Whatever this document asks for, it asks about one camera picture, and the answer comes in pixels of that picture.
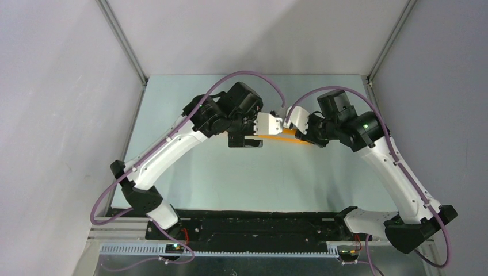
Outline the orange wooden picture frame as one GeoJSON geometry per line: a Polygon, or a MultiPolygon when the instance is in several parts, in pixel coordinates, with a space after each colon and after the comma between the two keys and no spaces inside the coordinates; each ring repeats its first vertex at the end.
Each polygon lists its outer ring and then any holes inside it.
{"type": "Polygon", "coordinates": [[[295,137],[296,129],[284,129],[278,135],[255,135],[254,137],[257,139],[268,139],[274,141],[282,141],[285,143],[294,143],[294,144],[304,144],[304,145],[311,145],[311,143],[306,141],[301,141],[295,137]]]}

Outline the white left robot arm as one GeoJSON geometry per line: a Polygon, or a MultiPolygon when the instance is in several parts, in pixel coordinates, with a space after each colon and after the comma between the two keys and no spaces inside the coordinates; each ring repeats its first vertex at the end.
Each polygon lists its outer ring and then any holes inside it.
{"type": "Polygon", "coordinates": [[[262,147],[261,140],[249,136],[263,100],[248,85],[237,82],[227,92],[201,99],[198,95],[183,108],[174,126],[156,142],[161,148],[150,147],[129,162],[116,160],[110,166],[131,208],[151,218],[171,240],[180,236],[182,224],[154,186],[156,180],[190,149],[221,133],[227,133],[230,148],[262,147]]]}

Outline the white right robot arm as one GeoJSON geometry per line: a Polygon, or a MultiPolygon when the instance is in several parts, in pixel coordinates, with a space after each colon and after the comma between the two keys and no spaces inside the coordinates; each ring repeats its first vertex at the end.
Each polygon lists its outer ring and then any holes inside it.
{"type": "Polygon", "coordinates": [[[392,198],[396,211],[367,211],[350,206],[335,216],[335,234],[350,240],[357,233],[387,239],[398,251],[409,254],[457,217],[455,208],[442,205],[420,183],[401,157],[377,108],[357,114],[346,87],[317,89],[319,114],[294,103],[285,127],[295,127],[296,137],[318,147],[336,140],[364,160],[377,174],[392,198]]]}

